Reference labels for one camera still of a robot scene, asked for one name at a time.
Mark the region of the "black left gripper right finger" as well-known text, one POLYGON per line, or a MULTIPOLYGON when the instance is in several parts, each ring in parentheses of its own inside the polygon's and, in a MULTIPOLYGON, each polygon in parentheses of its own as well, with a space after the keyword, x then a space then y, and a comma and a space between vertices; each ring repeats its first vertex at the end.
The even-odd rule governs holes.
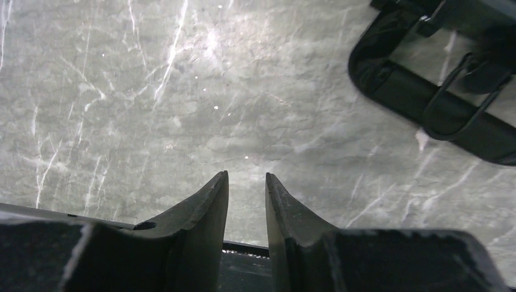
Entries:
POLYGON ((340 229, 266 175, 274 291, 507 291, 486 248, 449 229, 340 229))

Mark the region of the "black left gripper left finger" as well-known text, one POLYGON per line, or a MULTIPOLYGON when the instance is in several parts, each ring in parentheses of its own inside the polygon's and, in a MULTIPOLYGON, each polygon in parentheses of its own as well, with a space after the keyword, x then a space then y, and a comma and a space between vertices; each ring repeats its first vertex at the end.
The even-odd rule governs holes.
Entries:
POLYGON ((228 185, 136 225, 1 204, 1 290, 216 291, 228 185))

